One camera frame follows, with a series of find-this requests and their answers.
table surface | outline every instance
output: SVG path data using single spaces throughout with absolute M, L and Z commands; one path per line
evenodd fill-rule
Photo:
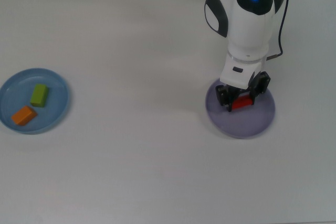
M 0 125 L 1 223 L 336 221 L 336 0 L 290 0 L 276 117 L 249 140 L 207 117 L 227 41 L 204 1 L 1 0 L 0 83 L 42 67 L 71 89 L 52 130 Z

yellow object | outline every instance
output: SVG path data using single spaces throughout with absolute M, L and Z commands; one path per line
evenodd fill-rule
M 28 106 L 24 106 L 14 115 L 12 115 L 12 120 L 17 125 L 24 126 L 36 116 L 37 116 L 37 113 L 32 108 Z

